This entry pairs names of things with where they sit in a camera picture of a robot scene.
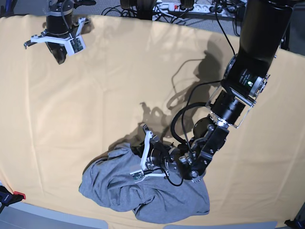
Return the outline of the black robot base post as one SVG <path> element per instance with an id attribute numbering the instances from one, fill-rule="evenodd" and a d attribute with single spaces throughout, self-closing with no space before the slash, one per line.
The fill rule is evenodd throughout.
<path id="1" fill-rule="evenodd" d="M 140 20 L 152 20 L 153 8 L 157 0 L 137 0 L 137 18 Z"/>

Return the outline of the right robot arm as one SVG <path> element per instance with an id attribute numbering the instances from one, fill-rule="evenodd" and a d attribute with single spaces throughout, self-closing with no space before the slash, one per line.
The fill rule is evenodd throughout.
<path id="1" fill-rule="evenodd" d="M 46 12 L 46 29 L 40 35 L 31 36 L 24 43 L 28 48 L 37 43 L 45 43 L 58 64 L 63 64 L 66 56 L 83 51 L 86 46 L 81 31 L 90 24 L 86 17 L 73 21 L 73 10 L 79 6 L 92 6 L 94 0 L 49 0 Z"/>

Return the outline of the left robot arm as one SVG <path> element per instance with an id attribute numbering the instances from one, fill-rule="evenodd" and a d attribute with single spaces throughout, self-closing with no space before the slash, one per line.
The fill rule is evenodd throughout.
<path id="1" fill-rule="evenodd" d="M 245 7 L 240 45 L 228 63 L 219 87 L 208 102 L 187 103 L 173 118 L 170 126 L 178 146 L 163 143 L 142 124 L 144 142 L 137 148 L 141 161 L 131 169 L 135 182 L 147 177 L 168 178 L 176 173 L 182 181 L 199 182 L 214 154 L 226 142 L 229 127 L 238 128 L 268 81 L 268 70 L 288 28 L 294 0 L 250 0 Z M 193 127 L 193 137 L 179 137 L 177 121 L 185 112 L 206 107 L 207 117 Z"/>

